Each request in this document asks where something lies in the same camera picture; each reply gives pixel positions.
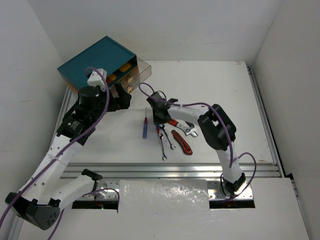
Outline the long blue red screwdriver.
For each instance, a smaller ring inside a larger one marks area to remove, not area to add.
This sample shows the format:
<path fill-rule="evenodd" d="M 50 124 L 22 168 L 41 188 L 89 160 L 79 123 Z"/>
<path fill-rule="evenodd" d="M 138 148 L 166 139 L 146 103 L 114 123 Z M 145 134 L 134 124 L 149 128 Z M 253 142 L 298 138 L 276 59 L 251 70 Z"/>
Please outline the long blue red screwdriver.
<path fill-rule="evenodd" d="M 161 133 L 160 133 L 160 126 L 159 126 L 159 124 L 155 124 L 155 127 L 156 127 L 156 132 L 157 132 L 157 136 L 160 138 L 162 135 L 161 135 Z"/>

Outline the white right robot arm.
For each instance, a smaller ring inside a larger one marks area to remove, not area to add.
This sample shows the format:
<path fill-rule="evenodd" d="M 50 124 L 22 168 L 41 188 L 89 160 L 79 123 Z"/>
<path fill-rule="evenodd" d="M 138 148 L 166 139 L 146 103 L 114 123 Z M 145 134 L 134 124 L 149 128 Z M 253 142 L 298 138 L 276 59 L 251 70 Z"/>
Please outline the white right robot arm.
<path fill-rule="evenodd" d="M 234 141 L 236 126 L 218 105 L 207 103 L 178 103 L 171 98 L 165 100 L 155 92 L 147 98 L 158 123 L 170 120 L 183 120 L 199 127 L 205 142 L 216 151 L 222 167 L 224 190 L 231 195 L 245 183 L 246 176 L 236 160 Z"/>

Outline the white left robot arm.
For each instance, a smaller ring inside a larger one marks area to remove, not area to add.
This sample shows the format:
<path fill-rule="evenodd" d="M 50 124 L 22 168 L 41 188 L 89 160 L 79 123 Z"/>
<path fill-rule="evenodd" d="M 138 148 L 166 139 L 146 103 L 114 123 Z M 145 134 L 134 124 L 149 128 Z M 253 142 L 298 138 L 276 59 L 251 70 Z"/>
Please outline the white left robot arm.
<path fill-rule="evenodd" d="M 120 83 L 114 87 L 115 96 L 99 86 L 85 86 L 78 91 L 76 102 L 63 116 L 49 150 L 34 174 L 18 192 L 7 195 L 8 210 L 41 230 L 48 230 L 66 206 L 96 190 L 102 176 L 89 169 L 84 169 L 71 183 L 59 189 L 55 186 L 104 114 L 129 108 L 132 96 Z"/>

